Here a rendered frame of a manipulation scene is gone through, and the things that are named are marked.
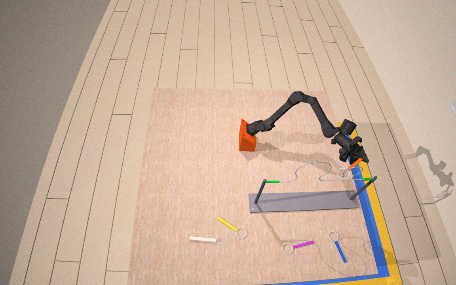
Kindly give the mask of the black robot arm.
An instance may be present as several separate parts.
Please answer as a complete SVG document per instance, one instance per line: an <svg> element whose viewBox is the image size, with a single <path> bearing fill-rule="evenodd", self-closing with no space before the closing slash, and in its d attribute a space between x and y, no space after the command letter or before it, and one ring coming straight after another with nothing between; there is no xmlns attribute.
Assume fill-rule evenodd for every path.
<svg viewBox="0 0 456 285"><path fill-rule="evenodd" d="M251 124L246 124L246 130L247 133L251 136L254 136L257 134L257 132L265 132L265 131L270 131L273 127L275 127L274 123L281 118L290 108L292 108L294 105L299 104L300 102L303 103L309 103L315 112L315 115L317 116L324 137L331 138L336 135L337 132L339 132L333 139L331 139L331 144L338 144L341 146L341 143L343 140L345 140L346 137L345 135L351 135L353 130L357 127L357 125L349 121L347 119L344 119L342 125L340 127L334 127L334 125L328 121L323 109L318 103L318 100L309 95L305 95L301 91L294 91L291 93L289 96L289 99L287 100L286 103L284 103L281 108L279 108L276 112L274 112L273 115L271 115L269 118L266 120L258 120L254 121ZM343 146L343 148L340 148L339 153L340 153L340 160L347 162L347 159L351 157L352 155L349 155L349 151L352 149Z"/></svg>

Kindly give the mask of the orange bar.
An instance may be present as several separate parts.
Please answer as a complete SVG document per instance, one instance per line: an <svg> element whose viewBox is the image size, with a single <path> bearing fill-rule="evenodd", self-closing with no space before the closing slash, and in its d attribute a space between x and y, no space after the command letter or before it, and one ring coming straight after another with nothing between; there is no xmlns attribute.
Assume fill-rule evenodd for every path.
<svg viewBox="0 0 456 285"><path fill-rule="evenodd" d="M358 159L356 162L354 162L354 164L352 164L349 168L355 167L355 166L356 166L357 164L359 164L362 160L363 160L362 158L359 158L359 159ZM347 168L347 169L349 169L349 168ZM341 169L346 169L346 168L341 168ZM340 169L340 170L341 170L341 169ZM350 176L350 170L351 170L351 169L348 170L349 176L346 177L345 179L341 178L341 177L338 175L338 173L339 173L340 170L337 171L337 176L338 176L341 180L347 180L347 179L349 178L349 176Z"/></svg>

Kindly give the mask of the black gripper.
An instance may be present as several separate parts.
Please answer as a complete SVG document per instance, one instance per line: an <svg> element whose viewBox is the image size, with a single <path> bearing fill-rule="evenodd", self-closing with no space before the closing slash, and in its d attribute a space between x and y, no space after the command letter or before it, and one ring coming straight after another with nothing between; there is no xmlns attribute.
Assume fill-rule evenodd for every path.
<svg viewBox="0 0 456 285"><path fill-rule="evenodd" d="M366 153L364 151L364 148L363 146L360 146L359 144L357 144L357 142L362 142L362 138L361 137L355 137L355 138L346 138L345 140L343 140L343 142L341 143L341 147L343 148L343 146L347 146L349 148L351 148L352 150L349 151L349 155L352 154L352 156L350 157L350 164L354 164L354 162L356 162L359 158L362 158L363 162L366 162L368 163L369 162L369 158L366 156Z"/></svg>

